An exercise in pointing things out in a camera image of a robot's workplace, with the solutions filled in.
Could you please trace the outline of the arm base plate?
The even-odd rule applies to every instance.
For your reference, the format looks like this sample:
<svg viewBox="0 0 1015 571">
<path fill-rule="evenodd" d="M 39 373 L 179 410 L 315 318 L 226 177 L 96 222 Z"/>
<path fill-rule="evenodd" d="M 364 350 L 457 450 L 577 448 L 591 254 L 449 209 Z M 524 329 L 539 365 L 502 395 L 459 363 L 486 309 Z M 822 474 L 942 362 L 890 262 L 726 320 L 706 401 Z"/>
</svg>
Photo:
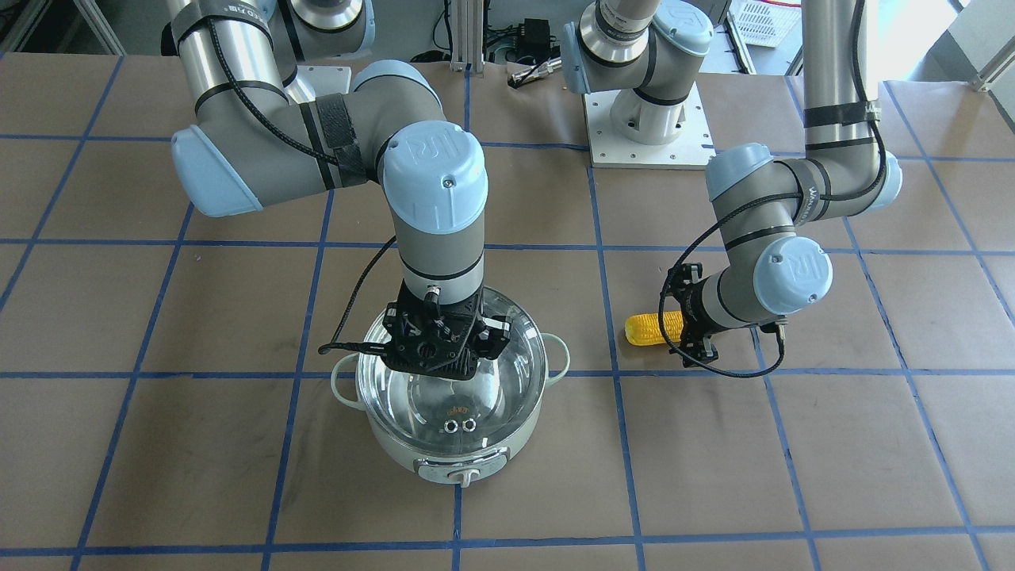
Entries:
<svg viewBox="0 0 1015 571">
<path fill-rule="evenodd" d="M 314 102 L 331 94 L 347 94 L 352 70 L 344 66 L 296 65 L 289 83 L 284 81 L 283 93 L 293 104 Z"/>
<path fill-rule="evenodd" d="M 702 170 L 715 156 L 699 87 L 677 105 L 656 105 L 633 90 L 585 94 L 591 165 Z"/>
</svg>

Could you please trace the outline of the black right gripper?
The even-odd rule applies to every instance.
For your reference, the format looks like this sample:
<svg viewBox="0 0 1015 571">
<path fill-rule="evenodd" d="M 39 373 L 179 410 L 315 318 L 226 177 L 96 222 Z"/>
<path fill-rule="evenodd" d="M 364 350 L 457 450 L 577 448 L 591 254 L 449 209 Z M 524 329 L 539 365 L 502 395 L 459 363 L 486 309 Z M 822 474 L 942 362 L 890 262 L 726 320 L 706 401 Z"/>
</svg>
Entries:
<svg viewBox="0 0 1015 571">
<path fill-rule="evenodd" d="M 443 304 L 420 299 L 402 282 L 395 302 L 388 304 L 383 316 L 390 335 L 384 364 L 392 371 L 472 379 L 479 358 L 497 360 L 511 340 L 511 318 L 479 316 L 481 308 L 479 290 L 461 302 Z"/>
</svg>

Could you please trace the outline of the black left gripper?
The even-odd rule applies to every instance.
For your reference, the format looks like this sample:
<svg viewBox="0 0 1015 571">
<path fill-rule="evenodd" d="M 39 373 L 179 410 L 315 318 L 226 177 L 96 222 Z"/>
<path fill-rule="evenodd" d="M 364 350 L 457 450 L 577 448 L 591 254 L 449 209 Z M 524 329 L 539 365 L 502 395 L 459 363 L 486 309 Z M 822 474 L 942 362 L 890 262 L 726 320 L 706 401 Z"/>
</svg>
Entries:
<svg viewBox="0 0 1015 571">
<path fill-rule="evenodd" d="M 674 297 L 680 307 L 680 326 L 666 328 L 674 347 L 671 354 L 681 354 L 683 366 L 706 366 L 718 360 L 718 348 L 710 336 L 720 326 L 710 320 L 703 303 L 703 264 L 682 263 L 668 271 L 665 297 Z"/>
</svg>

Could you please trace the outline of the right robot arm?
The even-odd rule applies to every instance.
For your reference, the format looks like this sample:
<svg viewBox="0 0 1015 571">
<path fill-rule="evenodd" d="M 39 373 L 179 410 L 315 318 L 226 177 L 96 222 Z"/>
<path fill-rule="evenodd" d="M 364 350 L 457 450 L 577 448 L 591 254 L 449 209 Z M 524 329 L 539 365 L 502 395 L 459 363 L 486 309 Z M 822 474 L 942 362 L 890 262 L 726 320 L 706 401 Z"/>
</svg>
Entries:
<svg viewBox="0 0 1015 571">
<path fill-rule="evenodd" d="M 412 65 L 378 60 L 346 93 L 295 98 L 298 63 L 365 51 L 369 1 L 170 1 L 168 33 L 197 122 L 174 134 L 182 187 L 207 217 L 238 216 L 377 183 L 403 281 L 385 310 L 390 340 L 345 343 L 391 370 L 456 381 L 507 346 L 510 322 L 482 315 L 485 153 L 446 119 Z"/>
</svg>

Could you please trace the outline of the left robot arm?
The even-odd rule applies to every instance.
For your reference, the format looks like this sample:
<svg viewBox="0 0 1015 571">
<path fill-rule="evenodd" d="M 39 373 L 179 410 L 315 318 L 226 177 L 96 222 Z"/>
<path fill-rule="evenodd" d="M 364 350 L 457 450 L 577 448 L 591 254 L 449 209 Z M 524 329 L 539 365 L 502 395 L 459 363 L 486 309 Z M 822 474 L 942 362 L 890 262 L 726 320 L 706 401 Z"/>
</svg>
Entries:
<svg viewBox="0 0 1015 571">
<path fill-rule="evenodd" d="M 652 322 L 683 365 L 714 371 L 714 334 L 783 322 L 819 302 L 833 264 L 798 228 L 883 209 L 902 188 L 898 159 L 879 129 L 867 66 L 873 1 L 804 1 L 805 155 L 773 159 L 763 144 L 718 153 L 706 165 L 708 200 L 728 266 L 705 275 L 681 254 L 667 272 Z M 596 1 L 561 37 L 562 71 L 574 94 L 615 90 L 612 128 L 644 146 L 677 140 L 678 115 L 710 47 L 706 14 L 684 1 Z"/>
</svg>

